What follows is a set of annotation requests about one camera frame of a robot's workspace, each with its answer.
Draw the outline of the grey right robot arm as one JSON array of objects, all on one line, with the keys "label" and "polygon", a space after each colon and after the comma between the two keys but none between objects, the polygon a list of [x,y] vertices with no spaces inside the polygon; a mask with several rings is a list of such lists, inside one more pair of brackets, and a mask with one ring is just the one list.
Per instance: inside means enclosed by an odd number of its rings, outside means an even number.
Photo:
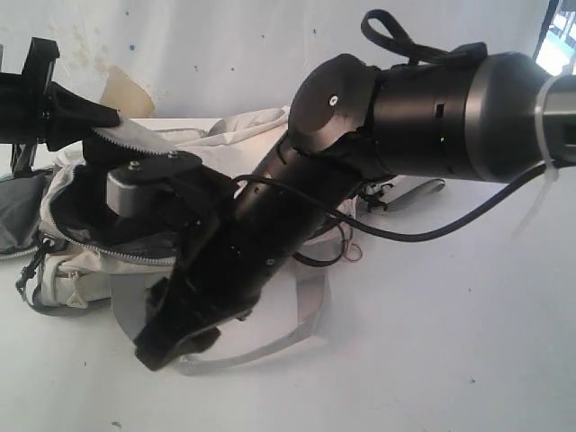
[{"label": "grey right robot arm", "polygon": [[172,274],[152,287],[135,355],[157,371],[212,347],[324,220],[343,220],[339,205],[362,185],[438,176],[501,183],[507,197],[574,164],[572,76],[517,53],[388,70],[337,56],[301,84],[285,134],[251,174],[155,162],[193,217]]}]

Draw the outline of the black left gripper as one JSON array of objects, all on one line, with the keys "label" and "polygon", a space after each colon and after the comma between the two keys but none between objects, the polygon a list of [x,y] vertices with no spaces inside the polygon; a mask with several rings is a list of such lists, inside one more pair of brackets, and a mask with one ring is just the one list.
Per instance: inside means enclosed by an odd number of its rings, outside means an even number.
[{"label": "black left gripper", "polygon": [[94,103],[53,83],[59,47],[54,40],[33,38],[19,74],[1,74],[1,142],[12,146],[14,174],[32,171],[37,146],[49,151],[89,138],[94,128],[121,123],[113,108]]}]

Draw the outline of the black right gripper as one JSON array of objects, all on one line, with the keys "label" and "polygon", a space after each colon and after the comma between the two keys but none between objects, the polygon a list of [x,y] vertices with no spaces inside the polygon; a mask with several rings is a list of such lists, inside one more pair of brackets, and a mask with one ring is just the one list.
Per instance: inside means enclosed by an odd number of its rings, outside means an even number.
[{"label": "black right gripper", "polygon": [[358,171],[328,151],[300,150],[291,138],[280,138],[200,249],[183,252],[170,279],[150,288],[145,324],[134,338],[137,359],[155,372],[179,356],[206,351],[221,334],[218,326],[250,311],[290,258],[310,267],[334,265],[344,246],[324,259],[301,248],[359,183]]}]

